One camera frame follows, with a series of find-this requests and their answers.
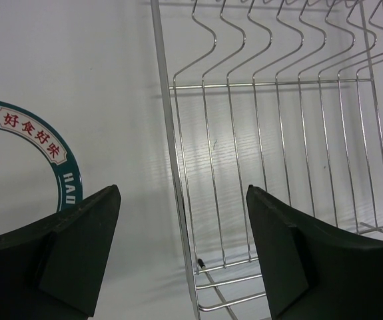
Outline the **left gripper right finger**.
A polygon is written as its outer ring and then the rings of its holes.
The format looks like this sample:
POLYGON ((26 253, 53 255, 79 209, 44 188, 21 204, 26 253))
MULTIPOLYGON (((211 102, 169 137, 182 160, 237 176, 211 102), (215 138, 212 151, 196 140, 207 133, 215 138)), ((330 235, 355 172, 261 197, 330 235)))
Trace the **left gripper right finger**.
POLYGON ((327 224, 254 185, 246 203, 273 319, 383 319, 383 241, 327 224))

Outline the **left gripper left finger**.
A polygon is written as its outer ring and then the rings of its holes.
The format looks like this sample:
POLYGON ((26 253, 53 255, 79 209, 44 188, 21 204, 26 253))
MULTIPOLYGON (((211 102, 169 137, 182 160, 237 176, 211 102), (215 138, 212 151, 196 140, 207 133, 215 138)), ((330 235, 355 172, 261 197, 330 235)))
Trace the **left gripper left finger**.
POLYGON ((120 206, 109 185, 0 234, 0 319, 94 317, 120 206))

